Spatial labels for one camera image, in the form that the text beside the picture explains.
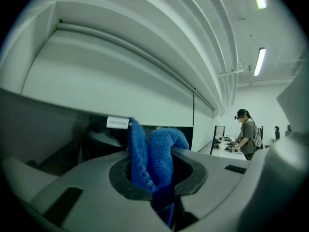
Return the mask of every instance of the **sticker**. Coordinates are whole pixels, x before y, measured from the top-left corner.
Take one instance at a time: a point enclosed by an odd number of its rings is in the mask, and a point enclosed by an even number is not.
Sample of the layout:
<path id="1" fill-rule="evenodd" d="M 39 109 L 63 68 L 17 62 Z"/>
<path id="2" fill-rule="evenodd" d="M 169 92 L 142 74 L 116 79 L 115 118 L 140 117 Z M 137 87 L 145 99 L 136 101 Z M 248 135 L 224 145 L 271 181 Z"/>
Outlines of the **sticker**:
<path id="1" fill-rule="evenodd" d="M 107 128 L 117 128 L 117 129 L 127 129 L 129 126 L 129 119 L 128 118 L 120 118 L 120 117 L 113 117 L 108 116 L 106 127 Z"/>

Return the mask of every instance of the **desk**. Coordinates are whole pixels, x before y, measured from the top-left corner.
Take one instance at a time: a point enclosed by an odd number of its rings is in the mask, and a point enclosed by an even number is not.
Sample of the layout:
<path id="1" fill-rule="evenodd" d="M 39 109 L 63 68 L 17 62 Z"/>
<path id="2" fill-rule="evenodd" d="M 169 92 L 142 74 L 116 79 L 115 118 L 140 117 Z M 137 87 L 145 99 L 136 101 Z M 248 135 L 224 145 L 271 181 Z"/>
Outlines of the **desk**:
<path id="1" fill-rule="evenodd" d="M 229 142 L 226 142 L 224 140 L 222 140 L 222 142 L 219 144 L 219 149 L 212 149 L 212 156 L 216 156 L 216 157 L 224 157 L 224 158 L 232 158 L 232 159 L 239 159 L 239 160 L 247 160 L 244 154 L 238 154 L 236 152 L 228 152 L 226 150 L 224 150 L 227 145 L 229 144 Z"/>

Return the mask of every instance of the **blue towel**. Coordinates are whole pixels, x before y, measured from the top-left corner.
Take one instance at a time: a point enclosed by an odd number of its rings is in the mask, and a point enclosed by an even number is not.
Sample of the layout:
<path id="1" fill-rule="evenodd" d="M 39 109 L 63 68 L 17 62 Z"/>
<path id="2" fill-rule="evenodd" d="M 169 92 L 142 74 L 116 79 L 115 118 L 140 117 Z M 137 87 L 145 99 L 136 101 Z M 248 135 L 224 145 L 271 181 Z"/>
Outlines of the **blue towel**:
<path id="1" fill-rule="evenodd" d="M 152 207 L 170 226 L 174 210 L 174 166 L 170 148 L 189 149 L 189 144 L 181 131 L 170 128 L 151 132 L 148 144 L 143 127 L 133 118 L 130 123 L 131 181 L 153 194 Z"/>

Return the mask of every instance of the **gray t-shirt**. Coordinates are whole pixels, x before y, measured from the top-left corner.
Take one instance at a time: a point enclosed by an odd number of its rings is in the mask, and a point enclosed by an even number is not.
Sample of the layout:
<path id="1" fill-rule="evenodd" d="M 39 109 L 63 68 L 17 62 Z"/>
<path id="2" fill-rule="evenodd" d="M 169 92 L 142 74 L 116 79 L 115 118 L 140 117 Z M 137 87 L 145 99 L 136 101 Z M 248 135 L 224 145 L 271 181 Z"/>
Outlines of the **gray t-shirt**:
<path id="1" fill-rule="evenodd" d="M 246 124 L 242 124 L 241 132 L 242 138 L 249 138 L 249 141 L 240 148 L 242 153 L 244 154 L 251 154 L 254 152 L 254 143 L 253 143 L 253 135 L 254 135 L 255 124 L 252 119 L 248 119 Z"/>

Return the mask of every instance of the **backpack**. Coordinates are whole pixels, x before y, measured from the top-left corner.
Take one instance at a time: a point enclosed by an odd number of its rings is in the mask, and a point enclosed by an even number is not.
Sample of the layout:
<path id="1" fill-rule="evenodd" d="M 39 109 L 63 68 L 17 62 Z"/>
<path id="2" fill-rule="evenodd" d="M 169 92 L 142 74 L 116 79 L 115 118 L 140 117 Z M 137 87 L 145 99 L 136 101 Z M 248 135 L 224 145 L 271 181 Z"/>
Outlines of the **backpack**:
<path id="1" fill-rule="evenodd" d="M 254 128 L 253 144 L 256 148 L 261 148 L 262 146 L 261 132 L 260 129 L 257 127 Z"/>

